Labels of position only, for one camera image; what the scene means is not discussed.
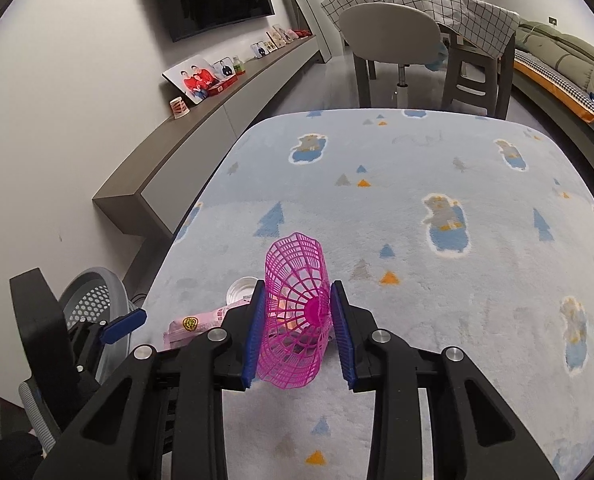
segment framed photograph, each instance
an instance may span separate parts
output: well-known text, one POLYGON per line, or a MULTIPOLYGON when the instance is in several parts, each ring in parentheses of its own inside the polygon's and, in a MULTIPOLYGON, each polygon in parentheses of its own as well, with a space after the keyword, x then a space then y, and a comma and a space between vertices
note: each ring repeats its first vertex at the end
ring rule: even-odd
POLYGON ((288 33, 285 30, 283 30, 283 28, 280 27, 279 25, 273 25, 273 29, 276 30, 279 33, 279 35, 283 38, 283 40, 286 43, 292 43, 293 42, 293 38, 291 38, 288 35, 288 33))
POLYGON ((235 73, 235 67, 232 64, 232 59, 230 57, 220 59, 213 65, 213 70, 220 80, 226 79, 235 73))
POLYGON ((286 40, 279 32, 277 32, 273 28, 267 31, 266 35, 270 38, 270 41, 272 41, 277 46, 277 48, 282 48, 283 46, 286 46, 286 40))
POLYGON ((258 59, 268 55, 268 50, 266 49, 266 45, 263 41, 253 43, 252 45, 250 45, 250 49, 253 51, 253 54, 255 54, 255 57, 257 57, 258 59))
POLYGON ((266 45, 266 50, 269 53, 277 50, 276 44, 274 44, 272 41, 264 41, 264 45, 266 45))
POLYGON ((209 88, 218 84, 222 79, 226 79, 225 76, 219 78, 213 65, 199 56, 182 61, 162 75, 184 92, 195 104, 208 97, 209 88))

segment pink mesh object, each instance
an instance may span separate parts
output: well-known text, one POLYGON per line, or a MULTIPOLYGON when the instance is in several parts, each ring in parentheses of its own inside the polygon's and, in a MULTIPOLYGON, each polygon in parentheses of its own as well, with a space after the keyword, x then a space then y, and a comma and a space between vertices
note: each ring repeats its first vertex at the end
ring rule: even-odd
POLYGON ((321 245, 301 233, 266 254, 266 324, 257 375, 284 390, 310 383, 328 344, 330 282, 321 245))

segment white chair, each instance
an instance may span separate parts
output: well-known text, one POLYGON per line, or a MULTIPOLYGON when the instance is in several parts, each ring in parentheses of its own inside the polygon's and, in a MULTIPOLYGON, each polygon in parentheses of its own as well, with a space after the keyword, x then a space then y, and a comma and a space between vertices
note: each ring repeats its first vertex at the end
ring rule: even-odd
POLYGON ((349 7, 338 25, 356 56, 398 65, 397 108, 408 108, 406 67, 437 60, 441 36, 435 20, 413 7, 373 2, 349 7))

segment metal bolt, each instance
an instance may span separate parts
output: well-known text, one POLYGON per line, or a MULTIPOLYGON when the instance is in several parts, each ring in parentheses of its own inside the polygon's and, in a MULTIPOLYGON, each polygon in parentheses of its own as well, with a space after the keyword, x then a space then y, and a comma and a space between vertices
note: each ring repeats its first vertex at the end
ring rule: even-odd
POLYGON ((463 359, 463 352, 456 346, 451 346, 450 348, 446 348, 446 357, 451 361, 458 363, 463 359))
POLYGON ((227 337, 228 337, 228 332, 226 332, 226 330, 224 330, 222 328, 213 328, 208 333, 208 339, 210 339, 211 341, 215 341, 215 342, 223 341, 227 337))
POLYGON ((375 330, 371 337, 375 343, 387 343, 391 340, 391 334, 387 330, 375 330))
POLYGON ((135 359, 148 359, 152 355, 152 348, 148 345, 138 346, 133 352, 135 359))

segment pink snack package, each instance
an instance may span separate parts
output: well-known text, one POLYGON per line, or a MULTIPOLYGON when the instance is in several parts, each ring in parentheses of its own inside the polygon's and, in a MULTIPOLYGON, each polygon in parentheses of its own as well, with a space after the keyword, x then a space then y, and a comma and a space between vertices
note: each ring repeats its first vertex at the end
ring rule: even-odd
POLYGON ((164 332, 164 349, 170 350, 186 346, 191 339, 196 338, 204 332, 208 332, 212 328, 221 326, 226 312, 231 308, 248 303, 250 303, 250 298, 220 307, 212 312, 195 314, 194 316, 186 316, 174 320, 168 325, 168 330, 164 332))

